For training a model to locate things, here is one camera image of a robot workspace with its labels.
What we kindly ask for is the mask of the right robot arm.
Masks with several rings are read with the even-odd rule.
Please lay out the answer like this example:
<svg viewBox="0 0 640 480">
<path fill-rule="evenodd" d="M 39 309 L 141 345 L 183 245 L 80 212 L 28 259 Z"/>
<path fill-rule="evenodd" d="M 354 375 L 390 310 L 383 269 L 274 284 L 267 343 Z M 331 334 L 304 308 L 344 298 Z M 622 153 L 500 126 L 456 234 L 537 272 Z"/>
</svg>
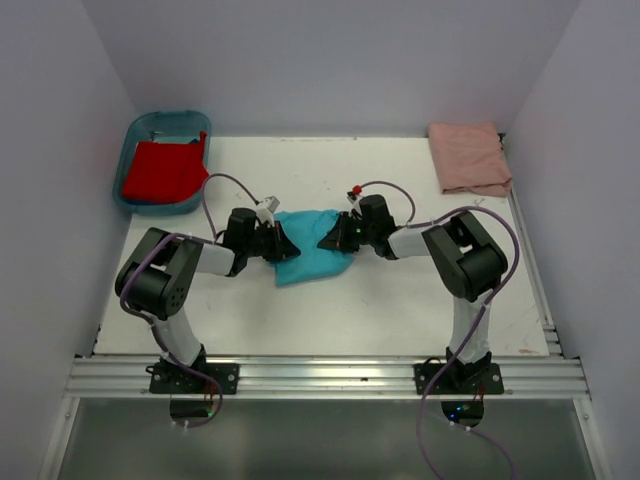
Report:
<svg viewBox="0 0 640 480">
<path fill-rule="evenodd" d="M 468 209 L 423 226 L 399 226 L 381 195 L 355 196 L 351 203 L 317 246 L 342 253 L 370 246 L 386 260 L 429 257 L 454 299 L 446 350 L 454 362 L 446 367 L 445 379 L 454 391 L 470 391 L 481 380 L 479 366 L 491 357 L 491 302 L 510 275 L 503 250 Z"/>
</svg>

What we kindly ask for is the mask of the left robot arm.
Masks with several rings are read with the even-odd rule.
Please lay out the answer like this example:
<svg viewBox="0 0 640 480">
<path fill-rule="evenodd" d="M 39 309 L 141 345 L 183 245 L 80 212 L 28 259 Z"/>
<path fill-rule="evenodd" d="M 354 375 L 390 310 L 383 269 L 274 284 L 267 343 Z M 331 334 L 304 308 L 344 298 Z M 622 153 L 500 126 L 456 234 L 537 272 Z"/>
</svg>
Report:
<svg viewBox="0 0 640 480">
<path fill-rule="evenodd" d="M 194 277 L 233 278 L 252 258 L 277 264 L 300 255 L 271 213 L 235 208 L 220 243 L 158 228 L 147 230 L 118 273 L 115 293 L 123 311 L 149 325 L 161 358 L 175 366 L 175 384 L 193 393 L 208 379 L 208 369 L 200 362 L 206 351 L 185 311 Z"/>
</svg>

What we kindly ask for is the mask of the teal t-shirt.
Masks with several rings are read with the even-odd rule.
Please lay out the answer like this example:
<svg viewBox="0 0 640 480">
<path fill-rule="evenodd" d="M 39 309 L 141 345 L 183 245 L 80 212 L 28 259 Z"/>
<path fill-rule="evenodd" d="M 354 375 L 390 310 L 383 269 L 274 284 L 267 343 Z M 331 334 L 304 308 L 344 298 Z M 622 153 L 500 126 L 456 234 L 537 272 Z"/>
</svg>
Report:
<svg viewBox="0 0 640 480">
<path fill-rule="evenodd" d="M 277 287 L 334 277 L 354 262 L 354 255 L 318 247 L 339 218 L 337 210 L 280 212 L 275 215 L 300 255 L 273 265 Z"/>
</svg>

